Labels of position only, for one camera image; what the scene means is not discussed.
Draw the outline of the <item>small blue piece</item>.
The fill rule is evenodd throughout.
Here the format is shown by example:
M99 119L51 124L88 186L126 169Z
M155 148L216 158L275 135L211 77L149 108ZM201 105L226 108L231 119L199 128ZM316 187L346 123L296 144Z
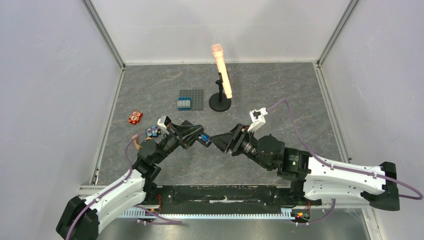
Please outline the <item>small blue piece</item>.
M209 141L209 138L205 135L205 134L202 134L201 136L200 136L200 138L202 139L202 141L204 142L204 143L206 143L206 144L208 144L210 141Z

